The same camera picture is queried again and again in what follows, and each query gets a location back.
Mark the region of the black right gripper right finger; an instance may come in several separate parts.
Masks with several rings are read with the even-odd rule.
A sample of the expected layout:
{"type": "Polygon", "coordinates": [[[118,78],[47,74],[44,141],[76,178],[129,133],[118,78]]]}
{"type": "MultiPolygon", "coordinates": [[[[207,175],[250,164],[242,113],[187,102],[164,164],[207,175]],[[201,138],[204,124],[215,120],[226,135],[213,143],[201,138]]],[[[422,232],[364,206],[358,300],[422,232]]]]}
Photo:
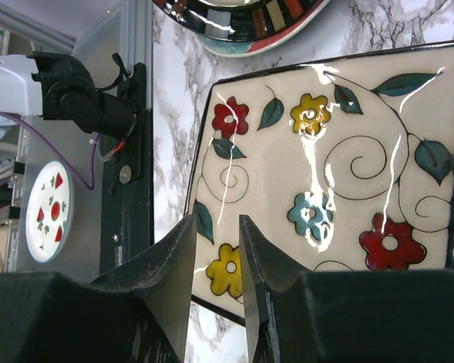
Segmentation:
{"type": "Polygon", "coordinates": [[[247,215],[239,249],[251,362],[454,362],[454,271],[313,272],[247,215]]]}

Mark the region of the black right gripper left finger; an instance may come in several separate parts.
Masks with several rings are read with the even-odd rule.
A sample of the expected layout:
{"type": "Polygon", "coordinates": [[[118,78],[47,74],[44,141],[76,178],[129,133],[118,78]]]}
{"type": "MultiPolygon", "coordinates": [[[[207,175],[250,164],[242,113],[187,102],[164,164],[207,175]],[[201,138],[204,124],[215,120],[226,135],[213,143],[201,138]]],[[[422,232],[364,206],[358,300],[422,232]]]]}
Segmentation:
{"type": "Polygon", "coordinates": [[[181,362],[196,220],[86,284],[52,272],[0,274],[0,362],[181,362]]]}

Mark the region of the cream square dark-rimmed plate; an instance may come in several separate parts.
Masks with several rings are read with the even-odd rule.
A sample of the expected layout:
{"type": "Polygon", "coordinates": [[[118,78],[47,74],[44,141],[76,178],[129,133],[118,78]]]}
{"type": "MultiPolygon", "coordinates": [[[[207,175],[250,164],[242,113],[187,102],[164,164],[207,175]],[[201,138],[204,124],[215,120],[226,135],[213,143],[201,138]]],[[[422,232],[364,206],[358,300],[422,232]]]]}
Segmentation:
{"type": "Polygon", "coordinates": [[[185,210],[193,300],[239,323],[242,215],[312,271],[454,269],[454,41],[214,83],[185,210]]]}

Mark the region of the white red rimmed plate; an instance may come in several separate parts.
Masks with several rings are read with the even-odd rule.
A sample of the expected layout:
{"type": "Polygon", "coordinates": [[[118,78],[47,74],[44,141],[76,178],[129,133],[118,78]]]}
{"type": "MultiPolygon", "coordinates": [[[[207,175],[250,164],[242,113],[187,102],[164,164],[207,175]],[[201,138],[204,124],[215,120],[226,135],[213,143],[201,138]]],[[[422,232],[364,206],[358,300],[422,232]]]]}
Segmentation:
{"type": "Polygon", "coordinates": [[[231,43],[223,40],[215,40],[206,36],[197,36],[199,43],[209,52],[220,57],[249,57],[255,54],[268,51],[281,45],[299,33],[319,12],[325,8],[329,0],[318,0],[313,2],[312,9],[304,14],[293,25],[281,32],[265,39],[254,42],[231,43]]]}

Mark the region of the dark olive round plate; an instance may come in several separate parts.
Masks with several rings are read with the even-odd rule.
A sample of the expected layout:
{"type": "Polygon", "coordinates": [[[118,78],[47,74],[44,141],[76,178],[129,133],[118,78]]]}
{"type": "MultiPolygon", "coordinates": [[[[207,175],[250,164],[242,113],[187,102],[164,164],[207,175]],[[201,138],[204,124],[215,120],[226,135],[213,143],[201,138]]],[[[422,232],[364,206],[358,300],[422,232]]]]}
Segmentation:
{"type": "Polygon", "coordinates": [[[198,35],[224,42],[255,42],[314,15],[326,2],[162,0],[154,4],[198,35]]]}

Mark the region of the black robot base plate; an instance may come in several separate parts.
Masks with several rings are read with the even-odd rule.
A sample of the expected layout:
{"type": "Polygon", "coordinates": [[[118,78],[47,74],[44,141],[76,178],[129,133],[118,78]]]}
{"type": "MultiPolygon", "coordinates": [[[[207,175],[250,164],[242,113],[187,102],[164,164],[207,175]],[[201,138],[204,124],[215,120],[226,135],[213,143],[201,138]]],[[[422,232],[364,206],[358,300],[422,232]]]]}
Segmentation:
{"type": "Polygon", "coordinates": [[[102,275],[154,244],[153,111],[148,68],[137,63],[118,95],[135,106],[135,125],[124,147],[104,163],[101,198],[102,275]]]}

